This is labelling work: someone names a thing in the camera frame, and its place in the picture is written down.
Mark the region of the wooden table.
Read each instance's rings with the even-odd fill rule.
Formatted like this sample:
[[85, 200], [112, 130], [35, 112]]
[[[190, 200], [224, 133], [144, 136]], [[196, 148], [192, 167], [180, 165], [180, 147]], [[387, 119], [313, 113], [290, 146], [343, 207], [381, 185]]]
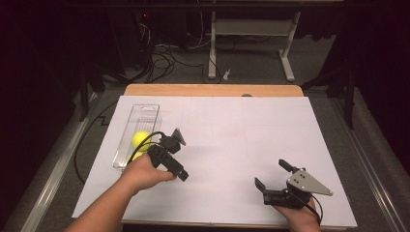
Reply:
[[[245, 84], [130, 84], [125, 96], [163, 96], [163, 97], [239, 97], [257, 98], [300, 98], [303, 91], [296, 85], [245, 85]], [[155, 226], [229, 228], [233, 230], [285, 230], [286, 225], [256, 225], [223, 222], [152, 222]]]

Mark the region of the white desk frame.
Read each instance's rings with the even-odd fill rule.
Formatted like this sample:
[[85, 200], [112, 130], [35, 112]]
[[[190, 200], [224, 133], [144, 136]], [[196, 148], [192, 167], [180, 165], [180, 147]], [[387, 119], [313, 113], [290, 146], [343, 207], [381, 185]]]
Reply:
[[217, 77], [217, 36], [266, 36], [285, 37], [284, 49], [278, 51], [278, 56], [286, 80], [295, 80], [288, 53], [299, 24], [301, 13], [293, 14], [292, 19], [284, 20], [262, 20], [262, 19], [217, 19], [216, 13], [211, 17], [211, 40], [209, 52], [208, 78], [213, 80]]

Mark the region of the dark computer tower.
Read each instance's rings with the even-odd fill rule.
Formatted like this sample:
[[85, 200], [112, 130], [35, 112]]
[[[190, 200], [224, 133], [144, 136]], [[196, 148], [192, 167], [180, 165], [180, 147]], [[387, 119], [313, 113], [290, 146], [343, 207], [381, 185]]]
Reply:
[[124, 68], [146, 67], [148, 50], [142, 37], [145, 27], [139, 24], [135, 12], [118, 11], [108, 14], [115, 42]]

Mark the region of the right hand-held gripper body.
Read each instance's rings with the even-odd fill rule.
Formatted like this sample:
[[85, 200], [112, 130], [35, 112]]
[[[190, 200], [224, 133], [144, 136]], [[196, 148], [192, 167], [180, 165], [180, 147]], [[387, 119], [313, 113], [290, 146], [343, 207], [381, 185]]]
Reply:
[[304, 168], [292, 172], [286, 179], [286, 188], [281, 190], [263, 187], [265, 205], [280, 206], [289, 209], [302, 209], [314, 193], [332, 196], [333, 192], [308, 174]]

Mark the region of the person's right hand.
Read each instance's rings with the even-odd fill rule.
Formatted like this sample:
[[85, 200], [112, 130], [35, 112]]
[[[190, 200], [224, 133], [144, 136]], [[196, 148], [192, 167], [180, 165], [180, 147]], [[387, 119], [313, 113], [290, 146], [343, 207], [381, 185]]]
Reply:
[[319, 226], [317, 216], [315, 214], [315, 204], [313, 199], [309, 200], [308, 205], [313, 209], [313, 211], [307, 207], [302, 209], [289, 209], [275, 206], [275, 209], [286, 218], [289, 227], [302, 225]]

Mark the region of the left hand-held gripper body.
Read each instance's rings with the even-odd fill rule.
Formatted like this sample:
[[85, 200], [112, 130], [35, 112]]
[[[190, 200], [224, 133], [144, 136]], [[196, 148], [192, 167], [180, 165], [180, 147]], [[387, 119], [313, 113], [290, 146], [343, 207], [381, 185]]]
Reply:
[[162, 164], [169, 172], [177, 177], [177, 169], [184, 166], [173, 158], [173, 155], [181, 150], [186, 141], [179, 129], [175, 129], [170, 135], [163, 135], [160, 142], [152, 145], [147, 153], [155, 168]]

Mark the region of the metal floor rail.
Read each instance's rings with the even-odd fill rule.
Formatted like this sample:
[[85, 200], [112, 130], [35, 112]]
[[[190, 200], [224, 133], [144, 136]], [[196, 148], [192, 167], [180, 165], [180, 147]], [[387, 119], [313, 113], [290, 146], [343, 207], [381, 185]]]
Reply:
[[378, 208], [381, 210], [385, 220], [389, 224], [391, 231], [410, 232], [410, 229], [405, 227], [402, 218], [399, 216], [398, 211], [394, 206], [391, 196], [388, 194], [374, 167], [370, 163], [367, 153], [360, 143], [358, 135], [347, 125], [344, 119], [344, 111], [341, 104], [336, 99], [329, 99], [329, 102], [336, 112], [338, 119], [341, 121], [344, 130], [348, 134], [349, 140], [354, 149], [356, 160], [358, 161], [358, 164], [366, 178], [367, 184], [378, 204]]
[[62, 183], [74, 150], [79, 144], [79, 139], [91, 120], [90, 114], [99, 103], [100, 98], [99, 94], [92, 93], [86, 100], [89, 110], [85, 113], [83, 120], [80, 120], [80, 97], [76, 96], [74, 98], [76, 110], [72, 118], [57, 137], [50, 153], [26, 191], [27, 199], [23, 203], [28, 213], [23, 218], [22, 226], [17, 232], [37, 232], [40, 228], [44, 216]]

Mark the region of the black metal stand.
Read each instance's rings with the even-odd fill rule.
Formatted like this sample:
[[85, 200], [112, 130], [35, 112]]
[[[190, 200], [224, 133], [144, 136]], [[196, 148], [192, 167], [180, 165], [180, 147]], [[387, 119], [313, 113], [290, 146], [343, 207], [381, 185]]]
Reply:
[[356, 69], [349, 65], [342, 65], [332, 71], [319, 74], [314, 79], [301, 85], [303, 90], [312, 86], [327, 85], [326, 95], [329, 98], [344, 96], [343, 118], [350, 130], [353, 125], [353, 107], [355, 92]]
[[89, 111], [88, 87], [95, 93], [104, 92], [103, 72], [97, 63], [84, 63], [79, 67], [80, 122], [85, 120]]

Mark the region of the person's left hand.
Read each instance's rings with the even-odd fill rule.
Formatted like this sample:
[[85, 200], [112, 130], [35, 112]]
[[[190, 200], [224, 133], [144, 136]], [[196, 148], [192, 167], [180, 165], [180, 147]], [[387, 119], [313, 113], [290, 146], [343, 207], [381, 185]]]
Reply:
[[131, 195], [149, 189], [158, 183], [174, 179], [175, 176], [171, 172], [155, 168], [147, 154], [133, 160], [121, 176], [121, 182], [129, 189]]

